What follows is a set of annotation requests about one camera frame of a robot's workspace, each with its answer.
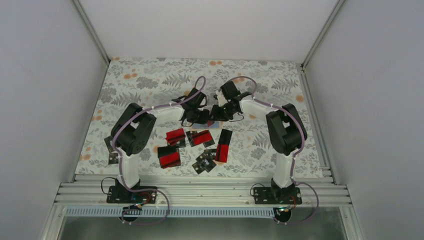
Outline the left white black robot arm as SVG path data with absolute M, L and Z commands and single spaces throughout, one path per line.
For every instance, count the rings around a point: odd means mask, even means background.
M 118 154 L 119 196 L 124 201 L 131 203 L 139 197 L 139 160 L 135 155 L 146 147 L 155 125 L 185 120 L 205 124 L 209 117 L 209 111 L 203 109 L 206 104 L 206 95 L 194 88 L 187 96 L 166 104 L 144 109 L 131 103 L 126 107 L 110 134 L 110 145 Z

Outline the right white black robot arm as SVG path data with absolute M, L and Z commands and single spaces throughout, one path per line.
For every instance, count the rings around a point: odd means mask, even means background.
M 278 204 L 289 199 L 296 187 L 293 177 L 297 155 L 303 150 L 307 132 L 296 107 L 259 100 L 250 92 L 240 92 L 233 81 L 228 81 L 215 92 L 210 119 L 228 122 L 235 114 L 248 114 L 267 124 L 271 146 L 278 153 L 276 169 L 271 179 L 271 198 Z

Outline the black card by left arm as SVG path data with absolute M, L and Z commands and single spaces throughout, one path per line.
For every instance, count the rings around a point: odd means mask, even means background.
M 117 152 L 111 152 L 108 155 L 108 164 L 114 165 L 119 163 L 119 154 Z

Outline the beige leather card holder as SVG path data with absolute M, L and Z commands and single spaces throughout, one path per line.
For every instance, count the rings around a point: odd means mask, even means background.
M 191 128 L 193 130 L 221 129 L 222 124 L 220 121 L 208 120 L 207 123 L 204 124 L 194 123 Z

